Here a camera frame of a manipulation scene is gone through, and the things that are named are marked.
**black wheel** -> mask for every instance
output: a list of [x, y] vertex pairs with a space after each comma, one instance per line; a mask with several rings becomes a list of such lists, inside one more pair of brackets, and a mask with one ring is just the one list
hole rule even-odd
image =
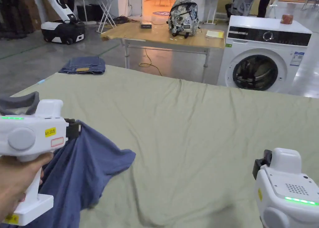
[[45, 42], [48, 42], [48, 43], [50, 42], [48, 37], [43, 37], [43, 39], [44, 39]]
[[68, 38], [67, 40], [66, 40], [66, 44], [67, 45], [71, 45], [73, 43], [73, 40], [71, 39], [71, 38]]

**person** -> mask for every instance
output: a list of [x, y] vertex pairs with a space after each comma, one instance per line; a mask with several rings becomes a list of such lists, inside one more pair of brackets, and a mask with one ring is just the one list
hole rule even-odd
[[19, 202], [24, 200], [25, 191], [31, 185], [37, 172], [52, 159], [52, 152], [41, 154], [30, 162], [20, 162], [10, 156], [0, 157], [0, 223], [15, 211]]
[[265, 18], [267, 6], [269, 4], [270, 0], [260, 0], [259, 6], [258, 6], [258, 15], [257, 17]]

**wrinkled sheet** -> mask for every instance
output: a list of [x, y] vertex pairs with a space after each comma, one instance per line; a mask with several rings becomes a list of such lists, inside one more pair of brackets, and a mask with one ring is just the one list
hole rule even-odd
[[252, 169], [264, 149], [299, 151], [319, 183], [319, 100], [106, 69], [56, 73], [18, 93], [62, 99], [64, 118], [136, 153], [81, 228], [262, 227]]

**table leg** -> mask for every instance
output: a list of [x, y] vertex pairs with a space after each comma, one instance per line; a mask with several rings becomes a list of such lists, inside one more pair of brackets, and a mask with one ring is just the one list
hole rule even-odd
[[217, 9], [217, 1], [213, 1], [213, 5], [214, 5], [214, 10], [213, 10], [213, 20], [212, 20], [212, 24], [214, 24], [214, 20], [215, 20], [215, 14], [216, 14], [216, 9]]
[[307, 5], [307, 3], [308, 3], [308, 0], [306, 0], [306, 2], [303, 4], [301, 10], [303, 10], [303, 8]]
[[115, 27], [116, 27], [116, 24], [114, 23], [114, 20], [112, 19], [112, 17], [111, 17], [111, 15], [110, 15], [110, 9], [111, 9], [111, 5], [112, 5], [112, 0], [110, 0], [111, 2], [110, 2], [110, 4], [108, 4], [108, 1], [106, 1], [106, 5], [109, 5], [108, 6], [108, 9], [107, 9], [107, 7], [105, 6], [105, 4], [103, 3], [103, 1], [102, 1], [102, 5], [103, 5], [103, 7], [104, 7], [104, 9], [105, 9], [105, 14], [106, 14], [106, 18], [107, 18], [107, 20], [109, 21], [109, 23], [110, 23], [110, 25], [112, 26], [112, 28], [114, 28], [114, 26], [113, 25], [115, 25]]
[[84, 8], [85, 21], [88, 23], [87, 10], [85, 9], [85, 0], [82, 0], [82, 1], [83, 1], [83, 8]]
[[102, 7], [100, 1], [98, 1], [98, 4], [100, 5], [102, 11], [103, 11], [103, 15], [102, 15], [102, 19], [100, 21], [100, 25], [98, 26], [98, 29], [96, 32], [98, 33], [102, 33], [103, 32], [103, 29], [104, 29], [104, 26], [105, 26], [105, 23], [106, 23], [106, 19], [107, 19], [107, 14], [105, 13], [105, 9]]
[[124, 46], [124, 51], [125, 51], [125, 68], [130, 69], [130, 55], [129, 55], [129, 44], [127, 40], [122, 39], [121, 40], [122, 46]]
[[205, 82], [205, 76], [206, 76], [206, 71], [207, 71], [207, 68], [208, 68], [208, 61], [209, 61], [209, 54], [210, 54], [210, 49], [206, 49], [206, 57], [205, 57], [205, 63], [204, 63], [204, 69], [203, 69], [203, 72], [202, 72], [202, 83]]
[[211, 0], [210, 0], [210, 2], [209, 2], [209, 11], [208, 11], [208, 17], [207, 17], [207, 21], [206, 21], [206, 24], [208, 24], [208, 21], [209, 21], [209, 16], [210, 16], [210, 14], [211, 14], [211, 9], [212, 9], [212, 5], [211, 5]]

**green floor line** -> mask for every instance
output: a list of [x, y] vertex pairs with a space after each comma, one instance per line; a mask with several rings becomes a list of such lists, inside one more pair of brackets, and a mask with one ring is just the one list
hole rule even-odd
[[[43, 47], [43, 46], [45, 46], [45, 45], [47, 45], [47, 44], [39, 45], [39, 46], [36, 46], [36, 47], [34, 47], [34, 48], [29, 48], [29, 49], [27, 49], [27, 50], [21, 51], [21, 52], [19, 52], [19, 53], [13, 54], [13, 55], [4, 56], [4, 57], [0, 58], [0, 60], [9, 58], [9, 57], [12, 57], [12, 56], [15, 56], [15, 55], [22, 54], [22, 53], [24, 53], [24, 52], [28, 52], [28, 51], [30, 51], [30, 50], [34, 50], [34, 49], [36, 49], [36, 48]], [[109, 48], [108, 50], [102, 52], [101, 54], [99, 54], [99, 55], [97, 55], [97, 56], [101, 56], [101, 55], [103, 55], [103, 54], [109, 52], [110, 50], [115, 49], [115, 48], [118, 47], [119, 45], [120, 45], [120, 44], [117, 44], [117, 45], [115, 45], [115, 46]]]
[[42, 45], [36, 46], [36, 47], [34, 47], [34, 48], [29, 48], [29, 49], [27, 49], [27, 50], [21, 51], [21, 52], [19, 52], [19, 53], [13, 54], [13, 55], [4, 56], [4, 57], [0, 58], [0, 60], [6, 59], [6, 58], [9, 58], [9, 57], [12, 57], [12, 56], [14, 56], [14, 55], [22, 54], [22, 53], [24, 53], [24, 52], [28, 52], [28, 51], [30, 51], [30, 50], [34, 50], [34, 49], [36, 49], [36, 48], [43, 47], [43, 46], [45, 46], [45, 45], [47, 45], [47, 44], [42, 44]]
[[103, 53], [101, 53], [101, 54], [99, 54], [99, 55], [97, 55], [97, 56], [99, 57], [99, 56], [101, 56], [101, 55], [103, 55], [103, 54], [109, 52], [110, 50], [115, 49], [115, 48], [118, 47], [119, 45], [120, 45], [120, 44], [117, 44], [117, 45], [115, 45], [115, 46], [109, 48], [108, 50], [104, 51]]

